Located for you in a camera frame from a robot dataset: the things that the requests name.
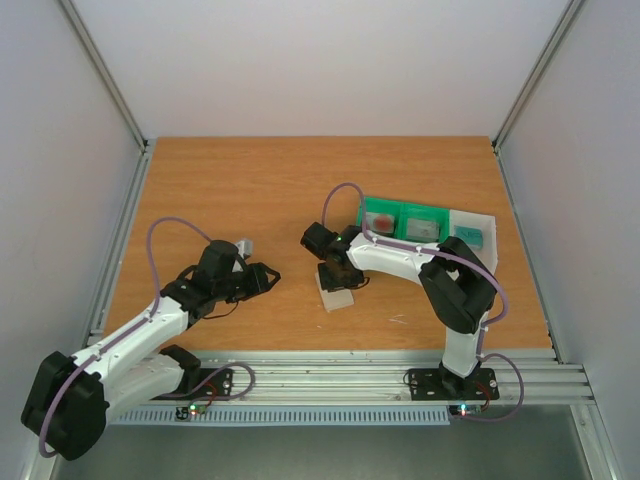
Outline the translucent grey card holder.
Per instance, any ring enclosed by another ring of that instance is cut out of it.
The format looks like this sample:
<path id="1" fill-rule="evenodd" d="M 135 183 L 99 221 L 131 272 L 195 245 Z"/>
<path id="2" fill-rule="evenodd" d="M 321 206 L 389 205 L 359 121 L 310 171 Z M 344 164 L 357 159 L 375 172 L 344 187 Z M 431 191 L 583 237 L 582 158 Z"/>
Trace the translucent grey card holder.
<path id="1" fill-rule="evenodd" d="M 336 292 L 328 292 L 321 286 L 320 277 L 315 273 L 315 281 L 321 298 L 322 306 L 326 312 L 333 312 L 344 309 L 355 304 L 353 294 L 350 290 L 339 290 Z"/>

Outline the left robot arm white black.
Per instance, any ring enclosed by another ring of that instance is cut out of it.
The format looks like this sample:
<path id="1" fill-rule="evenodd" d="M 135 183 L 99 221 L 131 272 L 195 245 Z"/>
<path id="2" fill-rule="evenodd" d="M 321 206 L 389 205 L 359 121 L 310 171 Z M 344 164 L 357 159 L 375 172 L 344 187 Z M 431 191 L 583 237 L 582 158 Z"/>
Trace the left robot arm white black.
<path id="1" fill-rule="evenodd" d="M 158 287 L 151 304 L 124 326 L 72 355 L 55 351 L 42 360 L 21 414 L 42 457 L 81 457 L 111 421 L 149 400 L 199 391 L 231 398 L 229 367 L 205 375 L 194 354 L 170 341 L 214 319 L 218 303 L 236 306 L 280 280 L 266 264 L 247 262 L 243 248 L 211 241 L 197 264 Z"/>

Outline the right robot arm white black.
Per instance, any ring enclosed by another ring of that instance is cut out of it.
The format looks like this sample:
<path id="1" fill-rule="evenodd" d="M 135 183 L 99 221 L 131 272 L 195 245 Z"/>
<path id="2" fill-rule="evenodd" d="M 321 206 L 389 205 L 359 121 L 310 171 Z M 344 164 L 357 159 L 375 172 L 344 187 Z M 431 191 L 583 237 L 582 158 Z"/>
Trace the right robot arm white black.
<path id="1" fill-rule="evenodd" d="M 445 350 L 438 367 L 440 389 L 461 399 L 473 389 L 480 367 L 482 321 L 504 292 L 494 275 L 457 237 L 426 245 L 377 237 L 351 225 L 332 232 L 314 222 L 301 245 L 320 260 L 321 289 L 333 293 L 354 290 L 368 281 L 368 272 L 408 280 L 423 288 L 445 326 Z"/>

